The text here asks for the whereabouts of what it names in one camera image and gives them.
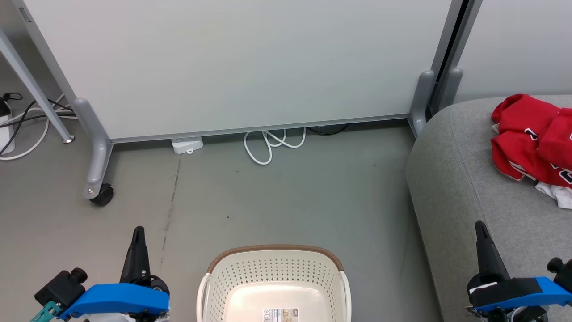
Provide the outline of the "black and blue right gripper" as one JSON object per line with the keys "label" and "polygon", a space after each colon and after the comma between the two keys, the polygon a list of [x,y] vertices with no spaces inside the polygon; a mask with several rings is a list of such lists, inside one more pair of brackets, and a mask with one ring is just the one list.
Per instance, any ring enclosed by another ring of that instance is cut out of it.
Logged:
{"label": "black and blue right gripper", "polygon": [[479,273],[467,284],[469,314],[483,322],[546,322],[550,306],[571,305],[570,260],[549,261],[554,279],[511,278],[484,222],[475,222],[475,234]]}

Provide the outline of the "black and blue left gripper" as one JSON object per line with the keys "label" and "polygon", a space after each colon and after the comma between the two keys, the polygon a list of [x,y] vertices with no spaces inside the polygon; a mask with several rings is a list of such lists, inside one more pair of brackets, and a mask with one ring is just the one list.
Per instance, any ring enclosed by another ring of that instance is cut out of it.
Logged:
{"label": "black and blue left gripper", "polygon": [[169,312],[169,295],[136,283],[151,272],[145,228],[133,230],[120,276],[120,283],[84,287],[87,273],[80,268],[63,270],[35,294],[43,308],[37,321],[69,321],[80,318],[126,318],[158,321]]}

